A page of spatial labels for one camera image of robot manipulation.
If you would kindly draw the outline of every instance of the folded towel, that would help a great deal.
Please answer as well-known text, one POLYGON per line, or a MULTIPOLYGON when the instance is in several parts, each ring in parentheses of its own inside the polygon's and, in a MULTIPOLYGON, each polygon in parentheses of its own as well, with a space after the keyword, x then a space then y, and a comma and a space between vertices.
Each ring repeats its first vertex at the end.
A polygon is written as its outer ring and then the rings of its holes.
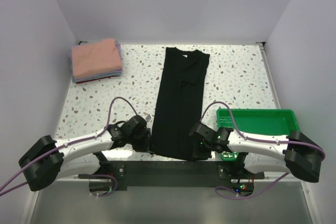
MULTIPOLYGON (((121 59, 121 46, 120 46, 120 44, 116 43, 116 47, 118 49, 119 57, 121 59)), ((70 69, 71 69, 71 72, 72 72, 72 81, 76 82, 76 83, 83 83, 83 82, 87 82, 87 81, 99 80, 99 79, 113 77, 113 76, 120 76, 121 73, 122 73, 122 69, 118 69, 118 70, 109 71, 109 72, 106 72, 106 73, 103 73, 103 74, 96 74, 94 76, 87 77, 87 78, 76 79, 73 76, 74 74, 73 74, 73 70, 72 70, 72 55, 71 55, 71 53, 69 54, 69 57, 71 59, 70 69)))
POLYGON ((121 58, 115 43, 114 39, 104 39, 98 43, 72 47, 71 57, 74 78, 90 78, 121 69, 121 58))

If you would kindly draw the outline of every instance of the terrazzo surface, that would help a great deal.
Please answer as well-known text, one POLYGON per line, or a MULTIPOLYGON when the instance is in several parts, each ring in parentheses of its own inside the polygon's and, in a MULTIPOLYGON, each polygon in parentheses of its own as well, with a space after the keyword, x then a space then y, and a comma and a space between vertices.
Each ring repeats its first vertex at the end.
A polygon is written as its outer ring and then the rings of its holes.
MULTIPOLYGON (((185 51, 198 49, 210 54, 203 109, 213 101, 224 101, 236 109, 276 108, 258 46, 121 45, 122 76, 70 84, 56 138, 72 138, 102 129, 106 124, 110 102, 116 96, 128 99, 140 115, 151 115, 148 127, 152 127, 166 47, 185 51)), ((218 108, 212 106, 203 120, 214 129, 217 129, 218 108)), ((133 113, 129 106, 117 100, 112 108, 110 123, 128 120, 131 116, 133 113)), ((136 153, 130 145, 104 154, 110 160, 175 160, 136 153)), ((220 157, 214 156, 210 160, 215 159, 220 157)))

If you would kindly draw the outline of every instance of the green tray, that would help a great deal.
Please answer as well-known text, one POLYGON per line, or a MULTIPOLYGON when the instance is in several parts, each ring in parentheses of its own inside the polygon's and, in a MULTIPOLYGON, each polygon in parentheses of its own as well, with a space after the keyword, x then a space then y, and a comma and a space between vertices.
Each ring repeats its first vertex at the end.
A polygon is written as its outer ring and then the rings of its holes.
MULTIPOLYGON (((287 135, 299 131, 299 125, 292 110, 232 109, 238 128, 246 133, 261 135, 287 135)), ((234 128, 229 111, 217 110, 218 127, 234 128)), ((223 153, 222 159, 234 161, 238 153, 223 153)))

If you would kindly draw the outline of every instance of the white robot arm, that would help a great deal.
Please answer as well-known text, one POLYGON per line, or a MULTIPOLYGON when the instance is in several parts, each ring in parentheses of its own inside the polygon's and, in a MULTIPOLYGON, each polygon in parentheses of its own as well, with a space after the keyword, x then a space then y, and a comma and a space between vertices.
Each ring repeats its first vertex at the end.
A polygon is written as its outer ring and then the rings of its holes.
MULTIPOLYGON (((317 146, 300 132, 292 132, 289 136, 266 136, 223 127, 216 132, 199 122, 190 131, 190 139, 194 143, 191 161, 208 159, 211 151, 239 152, 233 170, 229 171, 231 173, 286 172, 308 182, 319 180, 321 152, 302 144, 291 144, 297 141, 317 146)), ((110 163, 101 152, 126 144, 131 144, 137 152, 155 153, 150 150, 150 130, 146 128, 146 120, 139 115, 121 127, 118 124, 108 125, 101 131, 72 139, 53 140, 44 136, 20 159, 19 164, 24 167, 43 153, 57 149, 24 171, 30 189, 37 191, 62 177, 106 174, 110 163)))

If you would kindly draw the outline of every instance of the purple cable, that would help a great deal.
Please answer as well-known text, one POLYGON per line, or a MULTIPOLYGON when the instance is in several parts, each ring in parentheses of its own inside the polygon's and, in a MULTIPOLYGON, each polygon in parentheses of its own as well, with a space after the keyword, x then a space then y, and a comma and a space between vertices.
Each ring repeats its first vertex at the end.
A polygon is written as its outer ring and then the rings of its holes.
POLYGON ((28 184, 28 182, 23 182, 23 183, 21 183, 21 184, 18 184, 17 186, 12 187, 11 189, 8 189, 8 190, 6 190, 6 191, 3 191, 2 193, 0 193, 0 197, 3 196, 3 195, 5 195, 5 194, 8 194, 9 192, 11 192, 11 191, 13 191, 13 190, 15 190, 15 189, 17 189, 17 188, 20 188, 20 187, 22 187, 22 186, 24 186, 24 185, 27 185, 27 184, 28 184))
POLYGON ((280 180, 282 180, 284 177, 286 177, 288 175, 288 173, 284 173, 282 174, 280 177, 278 177, 276 180, 274 180, 271 184, 269 184, 268 186, 266 186, 264 189, 262 189, 261 191, 257 192, 256 194, 253 194, 251 196, 240 196, 240 197, 229 197, 229 196, 225 196, 223 194, 220 194, 218 192, 219 189, 225 189, 225 190, 228 190, 234 194, 236 194, 236 192, 234 190, 232 190, 231 188, 228 188, 226 186, 216 186, 215 187, 215 193, 218 195, 218 196, 221 196, 222 198, 225 198, 225 199, 233 199, 233 200, 244 200, 244 199, 252 199, 254 197, 257 197, 258 195, 262 194, 263 192, 267 191, 269 188, 271 188, 272 186, 274 186, 276 183, 278 183, 280 180))
POLYGON ((111 176, 111 175, 99 175, 99 174, 92 174, 90 175, 90 177, 93 177, 93 178, 96 178, 96 177, 104 177, 104 178, 111 178, 114 180, 114 188, 109 191, 108 193, 106 194, 93 194, 94 196, 97 196, 97 197, 105 197, 105 196, 109 196, 111 194, 114 193, 114 191, 117 189, 118 187, 118 181, 115 177, 111 176))
MULTIPOLYGON (((112 106, 115 102, 115 100, 117 99, 121 99, 121 100, 124 100, 125 102, 128 103, 128 105, 132 108, 132 110, 135 112, 135 114, 137 115, 137 112, 135 110, 135 108, 132 106, 132 104, 126 100, 125 98, 123 97, 115 97, 112 101, 111 101, 111 104, 110 104, 110 107, 109 107, 109 113, 108 113, 108 118, 107 118, 107 122, 106 122, 106 125, 104 127, 104 129, 97 135, 97 137, 100 137, 102 134, 104 134, 104 132, 107 130, 107 127, 109 126, 109 123, 110 123, 110 117, 111 117, 111 111, 112 111, 112 106)), ((83 142, 83 141, 87 141, 87 140, 91 140, 91 139, 94 139, 95 136, 90 136, 90 137, 84 137, 84 138, 81 138, 81 139, 78 139, 78 140, 74 140, 74 141, 71 141, 68 143, 68 145, 72 145, 72 144, 77 144, 77 143, 80 143, 80 142, 83 142)), ((2 192, 6 186, 9 185, 9 183, 11 183, 17 176, 19 176, 21 173, 23 173, 27 168, 29 168, 32 164, 38 162, 39 160, 41 160, 42 158, 45 158, 46 156, 64 148, 65 146, 64 145, 60 145, 59 147, 57 148, 54 148, 54 149, 51 149, 49 150, 48 152, 44 153, 43 155, 37 157, 36 159, 30 161, 28 164, 26 164, 24 167, 22 167, 17 173, 15 173, 8 181, 6 181, 1 187, 0 187, 0 192, 2 192)), ((6 192, 10 192, 14 189, 18 188, 17 186, 15 187, 12 187, 10 188, 9 190, 7 190, 6 192)))
POLYGON ((236 124, 236 121, 235 121, 235 118, 232 114, 232 110, 230 109, 230 107, 225 103, 225 102, 213 102, 211 104, 209 104, 208 107, 206 107, 205 111, 203 112, 203 115, 200 119, 200 121, 202 121, 203 117, 205 116, 205 113, 206 111, 214 104, 222 104, 224 105, 225 107, 227 107, 227 110, 229 111, 230 113, 230 116, 231 116, 231 120, 232 120, 232 123, 237 131, 237 133, 242 137, 242 138, 245 138, 247 140, 251 140, 251 141, 254 141, 254 142, 259 142, 259 143, 271 143, 271 144, 276 144, 276 143, 279 143, 279 144, 296 144, 296 145, 304 145, 304 146, 307 146, 307 147, 310 147, 312 149, 315 149, 315 150, 318 150, 321 155, 322 155, 322 160, 324 160, 326 157, 326 153, 324 152, 324 150, 316 145, 313 145, 313 144, 309 144, 309 143, 303 143, 303 142, 296 142, 296 141, 274 141, 274 140, 263 140, 263 139, 258 139, 258 138, 253 138, 253 137, 249 137, 249 136, 245 136, 239 129, 238 129, 238 126, 236 124))

